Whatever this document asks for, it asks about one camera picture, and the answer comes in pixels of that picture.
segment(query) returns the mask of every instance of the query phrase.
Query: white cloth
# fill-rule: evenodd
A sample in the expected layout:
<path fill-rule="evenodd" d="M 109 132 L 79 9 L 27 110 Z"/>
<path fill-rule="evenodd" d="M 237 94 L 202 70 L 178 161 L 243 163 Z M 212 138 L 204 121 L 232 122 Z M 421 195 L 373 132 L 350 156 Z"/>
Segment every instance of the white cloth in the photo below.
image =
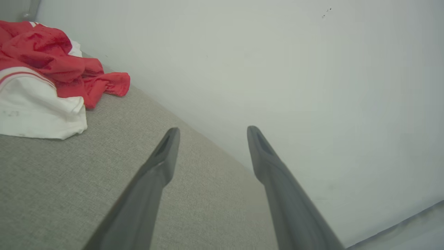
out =
<path fill-rule="evenodd" d="M 32 25 L 32 27 L 35 27 L 37 24 L 40 24 L 40 23 L 37 23 L 37 22 L 29 22 L 29 23 Z M 68 37 L 68 39 L 69 39 L 69 41 L 71 42 L 71 45 L 72 45 L 72 49 L 69 51 L 68 55 L 77 56 L 77 57 L 83 57 L 82 56 L 82 51 L 80 50 L 80 43 L 78 43 L 78 42 L 76 42 L 74 40 L 71 40 L 71 38 L 69 38 L 69 37 Z"/>
<path fill-rule="evenodd" d="M 57 97 L 51 81 L 26 67 L 0 71 L 0 134 L 63 140 L 86 129 L 83 97 Z"/>

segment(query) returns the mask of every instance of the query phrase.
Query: wall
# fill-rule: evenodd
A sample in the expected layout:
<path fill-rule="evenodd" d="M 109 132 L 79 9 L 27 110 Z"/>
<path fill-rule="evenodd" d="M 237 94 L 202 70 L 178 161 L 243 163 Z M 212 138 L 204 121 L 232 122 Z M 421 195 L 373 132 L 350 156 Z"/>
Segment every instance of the wall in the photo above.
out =
<path fill-rule="evenodd" d="M 249 168 L 258 126 L 349 246 L 444 197 L 443 7 L 43 0 L 37 21 Z"/>

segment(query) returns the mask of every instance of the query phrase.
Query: red garment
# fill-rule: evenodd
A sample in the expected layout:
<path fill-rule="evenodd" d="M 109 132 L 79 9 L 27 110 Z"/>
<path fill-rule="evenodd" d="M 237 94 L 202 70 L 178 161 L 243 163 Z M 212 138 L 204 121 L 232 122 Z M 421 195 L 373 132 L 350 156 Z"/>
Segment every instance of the red garment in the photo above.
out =
<path fill-rule="evenodd" d="M 103 93 L 124 96 L 130 87 L 127 73 L 103 73 L 95 58 L 70 56 L 71 42 L 61 30 L 29 22 L 0 21 L 0 70 L 24 66 L 54 82 L 59 97 L 83 97 L 92 109 Z"/>

